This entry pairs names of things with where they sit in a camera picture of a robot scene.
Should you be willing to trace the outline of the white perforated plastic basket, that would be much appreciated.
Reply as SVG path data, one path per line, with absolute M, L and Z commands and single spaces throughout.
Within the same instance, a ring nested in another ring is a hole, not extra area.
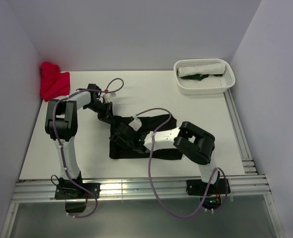
M 235 85 L 234 72 L 222 59 L 185 59 L 174 64 L 176 84 L 184 95 L 224 93 Z

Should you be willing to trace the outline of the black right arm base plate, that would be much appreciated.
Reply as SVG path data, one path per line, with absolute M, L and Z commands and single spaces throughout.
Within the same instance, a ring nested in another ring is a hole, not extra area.
M 186 181 L 186 193 L 193 196 L 204 196 L 207 183 L 204 183 L 200 179 L 189 179 Z M 231 192 L 228 179 L 224 180 L 223 178 L 218 179 L 215 184 L 209 186 L 206 196 L 216 195 L 220 193 L 221 195 Z

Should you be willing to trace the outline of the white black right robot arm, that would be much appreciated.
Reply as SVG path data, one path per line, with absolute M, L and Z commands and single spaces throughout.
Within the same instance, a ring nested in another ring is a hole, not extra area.
M 139 119 L 111 126 L 110 157 L 112 159 L 156 158 L 180 160 L 182 157 L 199 166 L 202 187 L 207 193 L 219 188 L 216 163 L 212 159 L 215 137 L 196 125 L 184 121 L 159 128 Z

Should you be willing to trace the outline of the aluminium frame rail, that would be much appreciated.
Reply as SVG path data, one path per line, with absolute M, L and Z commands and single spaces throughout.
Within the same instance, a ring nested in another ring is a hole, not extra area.
M 270 222 L 274 229 L 275 237 L 284 238 L 286 235 L 272 197 L 270 186 L 266 176 L 260 175 L 257 172 L 241 126 L 233 96 L 229 90 L 224 93 L 224 98 L 234 127 L 242 164 L 245 169 L 245 175 L 243 176 L 227 177 L 231 189 L 228 198 L 232 200 L 234 196 L 262 195 L 265 200 L 265 207 L 269 214 Z M 42 180 L 19 182 L 16 184 L 1 232 L 2 238 L 8 238 L 13 233 L 12 229 L 15 218 L 17 218 L 17 211 L 20 204 L 54 201 L 53 192 L 49 190 L 50 186 L 48 181 Z M 100 194 L 100 197 L 105 201 L 153 199 L 155 197 L 148 180 L 143 178 L 102 180 L 101 189 L 106 192 L 106 194 Z

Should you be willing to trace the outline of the black t shirt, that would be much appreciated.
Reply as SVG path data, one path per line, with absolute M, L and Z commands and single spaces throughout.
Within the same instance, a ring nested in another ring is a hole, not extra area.
M 138 132 L 144 132 L 146 135 L 154 131 L 159 125 L 167 121 L 163 127 L 159 129 L 159 131 L 165 131 L 176 128 L 177 120 L 174 117 L 169 117 L 166 115 L 159 115 L 153 117 L 138 117 L 142 122 L 142 127 L 138 130 Z M 104 121 L 105 123 L 112 125 L 119 125 L 120 123 L 124 123 L 128 125 L 134 117 L 121 117 L 121 116 L 113 116 L 113 121 Z M 145 153 L 137 153 L 131 149 L 122 149 L 121 147 L 115 145 L 114 142 L 111 142 L 111 128 L 110 128 L 110 149 L 109 149 L 109 157 L 111 159 L 142 159 L 149 157 L 150 150 L 146 148 Z

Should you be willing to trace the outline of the rolled white t shirt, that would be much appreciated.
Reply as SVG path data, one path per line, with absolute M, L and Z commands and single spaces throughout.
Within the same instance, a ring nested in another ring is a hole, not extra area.
M 194 76 L 194 75 L 219 75 L 226 70 L 224 63 L 206 64 L 201 66 L 179 67 L 177 73 L 179 77 Z

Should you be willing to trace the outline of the dark green rolled t shirt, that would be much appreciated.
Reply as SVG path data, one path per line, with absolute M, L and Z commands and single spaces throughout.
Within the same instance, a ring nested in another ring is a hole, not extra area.
M 181 77 L 181 79 L 185 79 L 185 80 L 203 80 L 209 76 L 215 76 L 215 77 L 221 77 L 223 76 L 223 74 L 195 74 L 195 75 L 188 75 L 188 76 L 183 76 Z

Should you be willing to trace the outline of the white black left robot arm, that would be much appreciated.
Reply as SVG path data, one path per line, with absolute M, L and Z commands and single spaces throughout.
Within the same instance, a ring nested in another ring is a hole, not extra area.
M 113 105 L 100 101 L 102 91 L 96 84 L 78 91 L 64 99 L 48 101 L 45 132 L 54 141 L 58 150 L 60 177 L 57 192 L 79 198 L 86 191 L 75 155 L 75 135 L 78 131 L 77 111 L 81 108 L 97 113 L 98 120 L 114 124 Z

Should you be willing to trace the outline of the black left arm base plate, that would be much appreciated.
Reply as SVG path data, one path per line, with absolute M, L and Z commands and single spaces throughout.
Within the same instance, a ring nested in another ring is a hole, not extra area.
M 55 192 L 55 200 L 70 200 L 70 199 L 94 199 L 99 198 L 100 183 L 89 182 L 83 183 L 82 178 L 73 180 L 82 188 L 74 185 L 70 180 L 59 178 Z

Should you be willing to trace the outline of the red t shirt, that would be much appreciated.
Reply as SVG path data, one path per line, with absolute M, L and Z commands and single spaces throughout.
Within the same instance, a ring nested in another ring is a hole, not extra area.
M 61 72 L 60 67 L 51 62 L 41 64 L 40 95 L 45 102 L 70 93 L 70 73 Z

